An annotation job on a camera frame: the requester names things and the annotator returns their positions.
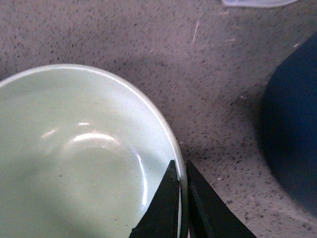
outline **dark blue bowl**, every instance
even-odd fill
[[[260,120],[264,153],[276,177],[317,215],[317,33],[277,68]]]

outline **white object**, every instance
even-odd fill
[[[278,7],[285,6],[298,0],[222,0],[223,4],[228,6],[244,7]]]
[[[0,238],[127,238],[177,141],[136,87],[93,67],[59,64],[0,83]]]

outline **ceramic bowl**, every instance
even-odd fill
[[[123,238],[146,212],[176,139],[136,87],[93,67],[59,64],[0,83],[0,237]]]

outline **granite countertop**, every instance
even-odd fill
[[[257,140],[268,80],[317,31],[317,1],[7,0],[0,31],[0,79],[53,63],[118,74],[157,105],[184,160],[257,237],[317,236],[317,219],[284,192]]]

